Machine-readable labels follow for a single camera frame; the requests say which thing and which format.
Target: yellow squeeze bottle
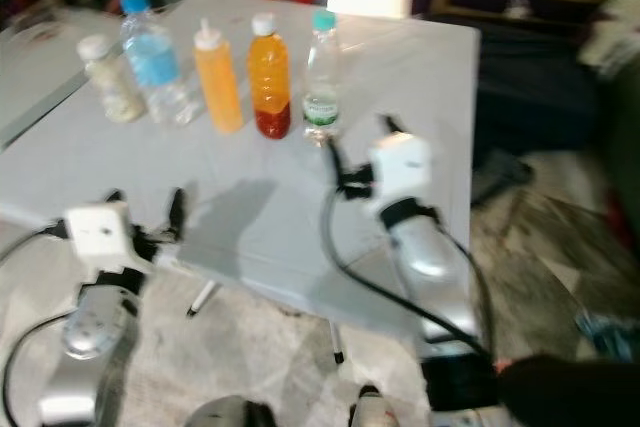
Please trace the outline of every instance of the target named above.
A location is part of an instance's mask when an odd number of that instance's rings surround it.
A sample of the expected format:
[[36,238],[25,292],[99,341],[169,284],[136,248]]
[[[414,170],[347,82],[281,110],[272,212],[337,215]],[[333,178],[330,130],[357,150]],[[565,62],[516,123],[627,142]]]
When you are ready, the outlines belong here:
[[209,28],[207,19],[200,21],[200,27],[194,37],[193,55],[204,100],[216,128],[229,134],[244,123],[231,49],[219,30]]

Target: white bottle cap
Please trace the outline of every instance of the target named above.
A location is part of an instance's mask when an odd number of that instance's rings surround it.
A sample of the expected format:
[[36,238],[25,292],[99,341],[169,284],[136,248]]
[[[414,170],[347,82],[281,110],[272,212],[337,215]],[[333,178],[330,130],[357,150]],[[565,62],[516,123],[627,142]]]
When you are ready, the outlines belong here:
[[193,42],[198,50],[215,50],[222,43],[222,32],[209,28],[207,19],[200,20],[200,30],[196,32]]
[[253,35],[265,37],[276,31],[276,17],[271,12],[263,12],[253,16],[251,21]]
[[101,59],[111,50],[111,42],[105,35],[95,34],[85,37],[76,46],[78,55],[85,62]]

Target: red liquid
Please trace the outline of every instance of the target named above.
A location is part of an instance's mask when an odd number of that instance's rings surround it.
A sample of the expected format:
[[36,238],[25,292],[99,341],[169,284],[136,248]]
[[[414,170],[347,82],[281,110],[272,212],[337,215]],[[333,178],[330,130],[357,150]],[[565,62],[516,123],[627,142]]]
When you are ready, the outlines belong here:
[[285,105],[277,114],[270,114],[264,110],[256,110],[256,125],[262,135],[270,139],[282,139],[291,125],[291,107],[289,103]]

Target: plastic bottle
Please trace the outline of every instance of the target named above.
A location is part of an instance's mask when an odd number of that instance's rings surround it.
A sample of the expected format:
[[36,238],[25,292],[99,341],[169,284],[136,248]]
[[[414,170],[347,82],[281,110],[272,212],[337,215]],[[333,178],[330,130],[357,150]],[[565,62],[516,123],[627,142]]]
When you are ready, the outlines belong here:
[[155,122],[184,125],[196,109],[182,82],[171,37],[149,10],[148,0],[121,0],[124,52]]
[[225,134],[235,132],[244,123],[233,73],[231,49],[219,30],[209,28],[202,19],[194,37],[193,55],[200,75],[207,109],[216,128]]
[[340,45],[336,16],[327,10],[313,15],[313,39],[305,77],[304,134],[321,144],[337,133]]
[[85,72],[100,92],[105,115],[113,122],[130,122],[144,112],[144,105],[124,76],[111,42],[104,35],[90,35],[77,45]]
[[275,32],[273,14],[255,15],[252,27],[247,68],[256,125],[265,137],[282,139],[291,125],[287,46]]

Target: black cable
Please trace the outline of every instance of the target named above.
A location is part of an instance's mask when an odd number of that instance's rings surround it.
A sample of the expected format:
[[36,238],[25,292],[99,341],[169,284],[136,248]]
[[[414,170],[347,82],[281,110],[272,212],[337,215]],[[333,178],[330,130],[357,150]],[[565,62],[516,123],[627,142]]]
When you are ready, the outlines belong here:
[[493,357],[495,355],[495,324],[493,319],[493,301],[491,300],[491,291],[489,290],[489,284],[482,272],[482,269],[473,257],[473,254],[465,249],[460,242],[458,242],[449,232],[447,232],[442,225],[438,224],[438,231],[444,235],[458,251],[467,259],[467,262],[471,266],[476,282],[478,283],[478,289],[480,291],[480,304],[482,309],[482,322],[486,331],[485,340],[487,342],[487,350]]
[[393,292],[385,289],[384,287],[371,282],[365,277],[353,272],[349,266],[342,261],[340,255],[338,254],[335,245],[333,243],[333,236],[331,235],[331,220],[333,219],[333,212],[335,207],[335,201],[338,195],[340,194],[340,190],[332,190],[327,194],[324,201],[324,207],[322,209],[322,215],[320,220],[320,236],[322,240],[322,246],[324,248],[325,254],[331,259],[333,264],[345,275],[355,280],[359,284],[365,286],[367,289],[381,295],[382,297],[390,300],[404,309],[412,312],[414,314],[419,315],[420,317],[433,322],[434,324],[442,327],[447,332],[449,332],[456,340],[460,342],[464,342],[469,347],[471,347],[476,353],[485,357],[488,361],[492,362],[492,355],[487,352],[471,335],[466,332],[460,330],[455,325],[446,321],[445,319],[428,312],[421,307],[418,307],[413,302],[400,297],[399,295],[394,294]]
[[38,324],[31,327],[24,334],[22,334],[11,350],[9,351],[9,357],[7,358],[6,363],[4,364],[4,373],[2,375],[2,408],[4,410],[4,415],[9,422],[10,427],[20,427],[16,422],[15,416],[13,415],[13,410],[11,409],[11,401],[9,395],[9,384],[11,383],[11,369],[13,367],[13,363],[16,360],[18,352],[22,345],[31,337],[33,334],[38,331],[48,327],[51,324],[55,324],[56,322],[60,322],[63,319],[69,317],[73,312],[67,312],[66,314],[56,315],[55,317],[51,317],[50,319],[43,320]]
[[20,237],[18,240],[13,242],[9,247],[4,249],[0,254],[0,266],[5,263],[5,261],[13,254],[16,250],[22,247],[27,242],[35,239],[39,235],[43,235],[44,230],[34,230],[33,232],[29,232],[27,235]]

